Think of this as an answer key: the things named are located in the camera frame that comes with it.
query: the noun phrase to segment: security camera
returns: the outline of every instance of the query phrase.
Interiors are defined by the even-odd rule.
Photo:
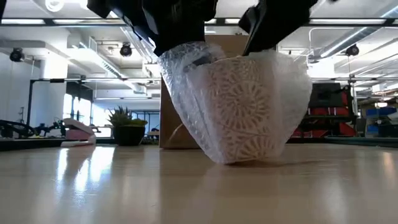
[[[25,54],[22,52],[22,48],[14,48],[10,54],[10,60],[13,62],[23,62]]]
[[[357,56],[358,54],[359,54],[359,48],[356,46],[356,44],[352,45],[351,47],[348,47],[346,50],[347,56]]]
[[[127,43],[127,42],[123,43],[123,46],[120,49],[120,54],[123,57],[130,57],[131,56],[132,50],[131,50],[131,47],[130,47],[130,43]]]

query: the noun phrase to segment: black plant pot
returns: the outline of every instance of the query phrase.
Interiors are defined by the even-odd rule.
[[[145,135],[145,127],[120,126],[113,128],[113,138],[120,146],[138,146]]]

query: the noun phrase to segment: wooden table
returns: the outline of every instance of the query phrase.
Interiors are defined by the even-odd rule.
[[[397,223],[398,152],[288,145],[275,162],[221,166],[199,150],[0,152],[1,223]]]

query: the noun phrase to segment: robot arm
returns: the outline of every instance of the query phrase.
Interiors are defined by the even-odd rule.
[[[6,2],[7,0],[0,1],[0,24],[1,24],[2,15],[4,14],[4,10],[6,9]]]
[[[243,55],[271,49],[308,22],[318,0],[259,0],[239,26],[249,33]],[[187,42],[204,41],[205,21],[215,17],[218,0],[89,0],[88,8],[105,18],[115,12],[142,39],[153,40],[155,54]]]

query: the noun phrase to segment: white column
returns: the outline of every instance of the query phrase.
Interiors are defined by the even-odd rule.
[[[40,78],[66,78],[68,62],[58,55],[51,55],[40,64]],[[63,97],[66,83],[35,82],[33,86],[32,111],[30,125],[45,123],[50,126],[55,119],[62,119]]]

